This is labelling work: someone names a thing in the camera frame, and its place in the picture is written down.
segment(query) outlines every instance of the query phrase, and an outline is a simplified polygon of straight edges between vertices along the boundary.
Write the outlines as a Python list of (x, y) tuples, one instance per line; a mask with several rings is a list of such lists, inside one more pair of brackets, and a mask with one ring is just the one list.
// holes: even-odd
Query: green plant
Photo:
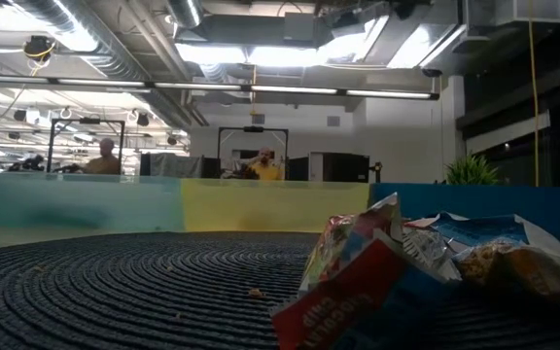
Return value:
[(446, 183), (451, 185), (496, 185), (497, 168), (490, 166), (484, 156), (467, 156), (446, 165)]

